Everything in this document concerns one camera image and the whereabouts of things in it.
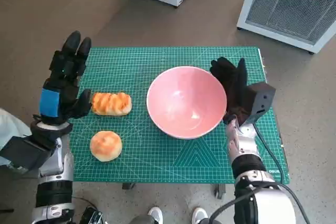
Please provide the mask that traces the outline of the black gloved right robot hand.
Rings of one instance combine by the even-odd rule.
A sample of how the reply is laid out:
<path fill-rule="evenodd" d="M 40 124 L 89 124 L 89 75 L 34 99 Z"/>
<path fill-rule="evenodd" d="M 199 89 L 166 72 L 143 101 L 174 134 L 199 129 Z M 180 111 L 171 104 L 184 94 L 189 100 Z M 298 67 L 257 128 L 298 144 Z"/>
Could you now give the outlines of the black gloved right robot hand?
<path fill-rule="evenodd" d="M 225 124 L 238 118 L 243 112 L 243 95 L 247 87 L 247 69 L 245 59 L 241 58 L 237 67 L 228 59 L 219 57 L 211 61 L 211 74 L 221 83 L 227 96 Z"/>

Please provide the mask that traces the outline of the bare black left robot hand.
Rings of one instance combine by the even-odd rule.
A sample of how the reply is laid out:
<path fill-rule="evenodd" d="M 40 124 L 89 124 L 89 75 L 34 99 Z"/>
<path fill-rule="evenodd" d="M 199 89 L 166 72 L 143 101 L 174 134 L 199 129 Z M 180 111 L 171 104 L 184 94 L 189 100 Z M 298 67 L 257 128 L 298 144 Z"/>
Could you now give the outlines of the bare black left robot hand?
<path fill-rule="evenodd" d="M 91 49 L 91 38 L 81 40 L 79 31 L 72 32 L 60 50 L 56 50 L 39 102 L 43 123 L 61 125 L 70 118 L 86 116 L 91 108 L 91 90 L 79 94 L 79 79 L 86 69 Z"/>

